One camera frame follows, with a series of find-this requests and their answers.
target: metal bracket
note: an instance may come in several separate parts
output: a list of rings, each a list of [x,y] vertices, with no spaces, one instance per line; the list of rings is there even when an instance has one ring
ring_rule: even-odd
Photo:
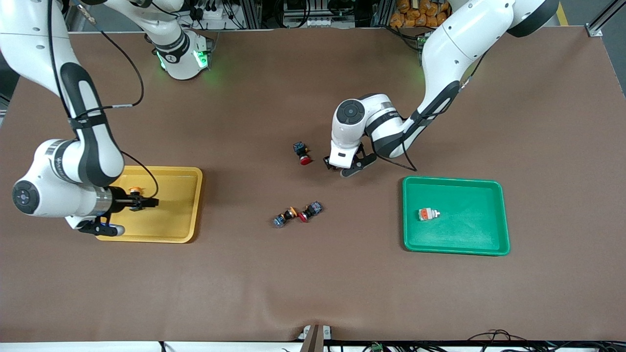
[[[626,0],[611,0],[607,6],[589,23],[585,25],[587,34],[590,37],[601,37],[602,27],[613,18],[613,16],[626,6]]]
[[[324,340],[331,338],[331,327],[328,325],[307,325],[298,339],[303,339],[300,352],[323,352]]]
[[[588,23],[585,23],[585,29],[587,29],[587,34],[590,37],[601,37],[602,36],[602,30],[601,29],[598,29],[597,31],[593,31]]]

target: floor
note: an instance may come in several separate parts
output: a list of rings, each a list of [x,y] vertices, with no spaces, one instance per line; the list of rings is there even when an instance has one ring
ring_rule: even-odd
[[[581,26],[590,22],[610,0],[561,0],[563,11],[569,25]],[[121,14],[106,6],[93,6],[92,15],[105,31],[137,31],[139,27]],[[85,31],[94,28],[86,23]],[[622,86],[626,87],[626,8],[622,8],[602,29],[604,44],[607,48],[615,74]],[[0,125],[3,111],[6,110],[18,76],[11,71],[0,54]]]

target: green tray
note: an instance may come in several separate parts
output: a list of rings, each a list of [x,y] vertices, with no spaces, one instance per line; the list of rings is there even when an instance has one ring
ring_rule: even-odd
[[[511,245],[502,187],[489,180],[408,176],[402,182],[404,245],[413,252],[505,256]],[[432,208],[438,218],[420,221]]]

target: red button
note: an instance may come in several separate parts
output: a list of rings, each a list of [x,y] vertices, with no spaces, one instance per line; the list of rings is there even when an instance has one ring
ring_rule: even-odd
[[[313,159],[311,159],[310,157],[302,157],[300,158],[300,165],[307,165],[311,163],[312,161]]]

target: black cable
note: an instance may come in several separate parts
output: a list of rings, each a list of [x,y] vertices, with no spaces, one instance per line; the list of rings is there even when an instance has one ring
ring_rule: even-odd
[[[86,110],[85,112],[78,115],[76,118],[80,118],[82,116],[87,115],[88,113],[91,113],[93,111],[98,111],[98,110],[106,110],[106,109],[113,109],[113,108],[127,108],[131,106],[137,106],[139,105],[139,103],[141,103],[141,101],[143,100],[143,96],[145,94],[145,87],[143,86],[143,78],[141,77],[141,73],[139,72],[139,69],[137,68],[133,60],[130,58],[130,56],[128,56],[128,54],[126,54],[126,51],[124,51],[124,49],[122,49],[119,45],[117,45],[117,43],[114,42],[113,39],[111,39],[104,31],[100,31],[100,33],[106,38],[106,40],[108,40],[114,47],[117,48],[117,50],[119,50],[124,55],[126,60],[128,60],[130,65],[133,67],[133,70],[135,70],[135,73],[137,74],[137,78],[139,79],[139,84],[141,86],[141,94],[139,95],[139,99],[137,99],[137,101],[132,104],[101,106],[99,108]]]
[[[65,113],[68,115],[68,118],[71,118],[72,116],[69,113],[68,104],[65,102],[65,97],[63,96],[63,91],[61,90],[61,81],[59,81],[59,73],[57,72],[56,61],[54,60],[54,44],[52,40],[52,7],[54,6],[54,1],[55,0],[49,0],[48,3],[48,45],[50,46],[50,61],[52,63],[52,70],[54,71],[56,89],[59,91],[59,97],[61,98],[63,109],[65,109]]]
[[[131,158],[134,162],[136,162],[137,164],[139,164],[139,166],[143,167],[143,169],[144,169],[144,170],[146,170],[146,172],[148,173],[148,175],[150,175],[150,177],[152,177],[152,180],[155,182],[156,191],[155,191],[155,193],[154,193],[153,195],[151,195],[151,196],[149,196],[149,197],[147,197],[147,198],[148,198],[148,199],[152,199],[152,198],[156,197],[156,196],[157,196],[157,194],[158,194],[158,182],[157,182],[157,178],[156,178],[156,177],[155,177],[155,176],[154,176],[154,175],[150,172],[150,170],[148,170],[148,168],[146,167],[146,165],[143,165],[143,164],[141,163],[141,161],[139,161],[139,160],[135,159],[132,155],[130,155],[129,153],[126,153],[126,152],[125,152],[125,151],[123,151],[123,150],[120,150],[120,152],[121,152],[122,154],[126,155],[127,157]]]
[[[228,15],[230,21],[233,22],[234,25],[236,25],[239,29],[245,29],[243,24],[237,19],[230,0],[222,0],[222,5],[224,6],[224,11],[226,12],[226,15]]]
[[[281,28],[289,28],[287,26],[285,26],[285,24],[283,23],[283,21],[280,18],[280,13],[283,13],[283,18],[284,18],[284,11],[280,9],[279,4],[282,3],[283,0],[276,0],[276,3],[274,4],[274,19],[276,20],[276,23],[279,25],[279,27]],[[302,0],[302,6],[304,7],[304,10],[302,10],[302,21],[300,22],[300,24],[298,24],[296,27],[294,28],[300,28],[302,27],[310,18],[311,15],[311,3],[310,0]]]
[[[411,48],[411,50],[413,50],[413,51],[418,51],[418,47],[417,47],[417,46],[413,46],[413,45],[411,45],[411,43],[409,43],[409,41],[407,40],[407,39],[413,39],[413,40],[415,40],[415,42],[417,43],[417,40],[418,40],[418,37],[417,37],[417,36],[415,36],[415,37],[408,36],[408,35],[406,35],[406,34],[401,33],[401,32],[400,32],[400,29],[393,29],[392,27],[389,27],[389,26],[387,26],[387,25],[385,25],[385,24],[377,24],[377,25],[376,25],[376,27],[381,27],[381,28],[384,28],[384,29],[386,29],[386,30],[388,30],[388,31],[392,32],[392,33],[393,33],[393,34],[395,34],[396,36],[399,36],[399,37],[402,39],[402,41],[404,41],[404,44],[406,44],[406,46],[408,46],[409,48]]]
[[[471,72],[469,77],[474,76],[474,74],[476,73],[476,70],[478,70],[478,67],[480,66],[480,63],[483,62],[483,59],[485,58],[485,55],[487,55],[488,52],[489,52],[489,49],[487,49],[487,51],[485,51],[485,53],[480,57],[480,59],[478,60],[478,63],[476,64],[476,67],[474,67],[474,70]]]
[[[411,165],[411,167],[408,167],[406,165],[403,165],[401,163],[397,163],[391,159],[387,159],[383,156],[381,156],[380,154],[378,154],[378,152],[376,151],[376,149],[374,148],[374,142],[371,140],[370,138],[370,142],[372,143],[372,151],[374,152],[374,154],[376,154],[377,158],[383,159],[384,161],[391,163],[395,166],[400,166],[402,168],[405,168],[407,170],[413,171],[413,172],[417,172],[418,169],[415,167],[415,165],[413,165],[413,162],[411,161],[411,158],[409,158],[409,155],[406,153],[406,147],[404,146],[404,140],[402,141],[402,150],[404,151],[404,158],[406,159],[407,162],[409,162],[409,164]]]
[[[276,23],[278,24],[279,27],[281,28],[287,28],[287,26],[285,26],[285,24],[283,23],[283,20],[280,19],[280,13],[281,10],[279,10],[279,4],[282,3],[283,0],[276,0],[276,3],[274,3],[274,19],[276,20]]]
[[[350,16],[354,14],[354,5],[352,5],[352,9],[347,11],[341,11],[338,6],[333,6],[338,3],[338,0],[329,0],[326,9],[330,11],[335,16]]]

